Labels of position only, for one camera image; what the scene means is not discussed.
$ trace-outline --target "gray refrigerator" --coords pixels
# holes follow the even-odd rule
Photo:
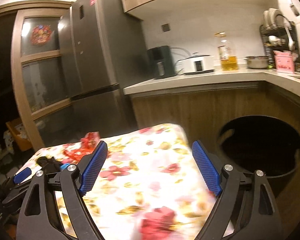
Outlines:
[[[121,0],[77,0],[61,18],[62,65],[81,136],[137,129],[122,89],[153,78],[141,20],[125,14]]]

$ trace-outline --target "white countertop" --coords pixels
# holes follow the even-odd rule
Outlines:
[[[267,81],[300,96],[300,74],[280,73],[276,70],[242,68],[234,71],[216,70],[213,73],[180,75],[165,79],[152,79],[123,89],[126,95],[229,82]]]

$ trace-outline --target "black trash can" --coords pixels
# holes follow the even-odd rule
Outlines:
[[[229,164],[251,174],[262,170],[276,197],[300,161],[299,133],[274,117],[250,115],[234,119],[222,128],[218,140],[219,154]]]

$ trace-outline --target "blue gripper pad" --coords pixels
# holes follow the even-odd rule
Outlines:
[[[208,189],[219,196],[222,192],[220,175],[197,141],[192,144],[192,155]]]
[[[101,146],[90,160],[81,176],[81,186],[79,192],[84,196],[87,192],[92,190],[94,183],[101,171],[103,164],[108,155],[108,147],[105,142],[101,142]]]
[[[26,178],[28,178],[30,175],[31,175],[31,169],[27,167],[14,176],[13,183],[19,184],[23,182]]]

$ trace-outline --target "bottle of cooking oil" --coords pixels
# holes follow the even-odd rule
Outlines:
[[[216,33],[215,36],[221,38],[218,49],[222,70],[237,70],[237,57],[232,49],[231,42],[226,38],[226,33]]]

